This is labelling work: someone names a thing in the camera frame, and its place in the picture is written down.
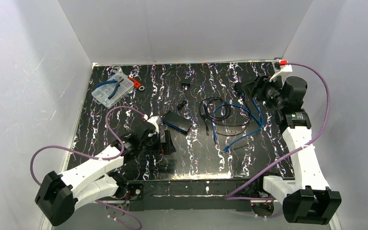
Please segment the grey ribbed network switch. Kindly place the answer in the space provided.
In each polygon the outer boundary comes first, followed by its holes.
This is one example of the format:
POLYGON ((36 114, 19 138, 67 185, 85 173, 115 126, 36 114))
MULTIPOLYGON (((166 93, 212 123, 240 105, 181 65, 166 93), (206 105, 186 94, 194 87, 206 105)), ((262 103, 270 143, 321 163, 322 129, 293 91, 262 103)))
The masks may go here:
POLYGON ((171 155, 176 152, 176 148, 173 145, 173 140, 169 130, 164 131, 165 141, 161 142, 161 152, 163 155, 171 155))

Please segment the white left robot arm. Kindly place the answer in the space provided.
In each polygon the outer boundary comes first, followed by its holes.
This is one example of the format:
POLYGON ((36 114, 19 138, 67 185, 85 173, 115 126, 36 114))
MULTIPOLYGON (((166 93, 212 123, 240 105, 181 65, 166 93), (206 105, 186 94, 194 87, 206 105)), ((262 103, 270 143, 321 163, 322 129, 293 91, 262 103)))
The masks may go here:
POLYGON ((35 203, 52 226, 59 226, 78 208, 127 192, 127 181, 116 170, 142 153, 158 155, 175 152, 168 130, 164 132, 164 137, 162 142, 155 122, 142 122, 133 132, 118 137, 81 165, 59 174, 55 171, 46 174, 39 183, 35 203))

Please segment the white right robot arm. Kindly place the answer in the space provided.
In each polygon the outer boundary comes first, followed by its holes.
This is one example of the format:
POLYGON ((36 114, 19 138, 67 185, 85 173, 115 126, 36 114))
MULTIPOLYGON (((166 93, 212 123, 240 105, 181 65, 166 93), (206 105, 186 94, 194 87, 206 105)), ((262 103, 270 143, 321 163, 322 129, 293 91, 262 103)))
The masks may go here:
POLYGON ((311 122, 302 108, 307 83, 296 76, 285 81, 270 81, 259 76, 248 83, 237 83, 235 91, 252 99, 266 101, 273 106, 277 125, 289 151, 294 178, 284 179, 266 170, 253 181, 253 193, 263 193, 277 200, 289 223, 328 224, 342 198, 333 191, 320 169, 312 143, 311 122))

